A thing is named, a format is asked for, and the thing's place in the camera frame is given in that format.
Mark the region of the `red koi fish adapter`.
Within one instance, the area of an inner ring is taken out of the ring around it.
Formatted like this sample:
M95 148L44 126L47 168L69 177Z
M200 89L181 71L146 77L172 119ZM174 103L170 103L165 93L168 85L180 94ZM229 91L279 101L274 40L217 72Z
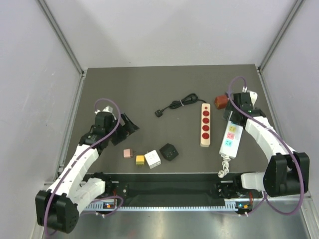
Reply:
M220 110L226 108L228 101L229 99L226 95L220 95L215 98L214 103L216 108Z

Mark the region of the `pink USB charger plug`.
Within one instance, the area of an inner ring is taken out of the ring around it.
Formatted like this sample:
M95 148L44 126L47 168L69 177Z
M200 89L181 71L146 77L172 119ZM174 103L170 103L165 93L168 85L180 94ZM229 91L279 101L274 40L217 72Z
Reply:
M129 148L129 149L124 149L124 150L123 150L123 157L124 157L124 158L132 158L135 153L136 153L136 152L135 152L133 149L131 149L131 148Z

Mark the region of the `white multi-socket power strip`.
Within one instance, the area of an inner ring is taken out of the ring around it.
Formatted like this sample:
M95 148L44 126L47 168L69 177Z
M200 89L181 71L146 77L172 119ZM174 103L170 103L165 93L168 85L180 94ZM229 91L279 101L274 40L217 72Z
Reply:
M231 159L236 158L243 127L232 123L230 120L227 122L224 137L221 143L219 154L223 156L229 156Z

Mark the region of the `white red power strip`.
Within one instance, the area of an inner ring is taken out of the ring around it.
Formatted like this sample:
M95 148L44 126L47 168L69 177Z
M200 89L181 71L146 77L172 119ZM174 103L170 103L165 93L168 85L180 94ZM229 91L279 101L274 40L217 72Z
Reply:
M208 103L201 105L200 146L209 147L211 144L211 107Z

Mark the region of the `yellow USB charger plug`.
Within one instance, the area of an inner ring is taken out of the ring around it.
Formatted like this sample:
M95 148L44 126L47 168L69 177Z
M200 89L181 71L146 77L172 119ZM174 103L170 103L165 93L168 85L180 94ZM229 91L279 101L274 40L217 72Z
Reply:
M136 165L144 165L145 164L145 156L137 155L135 160Z

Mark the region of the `black adapter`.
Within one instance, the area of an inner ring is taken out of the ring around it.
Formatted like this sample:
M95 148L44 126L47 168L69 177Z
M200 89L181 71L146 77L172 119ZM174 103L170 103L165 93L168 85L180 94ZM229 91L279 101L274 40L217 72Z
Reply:
M177 149L169 143L160 148L159 151L163 158L167 161L172 161L179 155Z

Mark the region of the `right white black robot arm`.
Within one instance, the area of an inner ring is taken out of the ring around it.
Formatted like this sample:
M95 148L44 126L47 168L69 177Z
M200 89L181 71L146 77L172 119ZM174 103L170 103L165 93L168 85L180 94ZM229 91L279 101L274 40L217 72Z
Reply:
M235 178L233 192L238 197L251 190L265 191L271 197L306 193L309 189L310 159L298 153L278 138L265 114L254 106L255 92L236 93L227 104L227 126L219 154L223 158L218 176L229 173L229 162L236 158L242 133L245 131L256 141L268 160L265 172L242 173Z

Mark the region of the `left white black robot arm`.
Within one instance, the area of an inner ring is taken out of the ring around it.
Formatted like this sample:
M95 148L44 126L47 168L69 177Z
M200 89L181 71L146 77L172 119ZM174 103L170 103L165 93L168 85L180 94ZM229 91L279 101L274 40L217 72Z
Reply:
M83 185L88 169L109 143L117 145L139 127L125 113L115 117L110 106L95 111L95 122L79 140L71 160L47 190L35 197L37 223L47 229L70 233L80 214L98 196L109 197L113 185L101 176L89 178Z

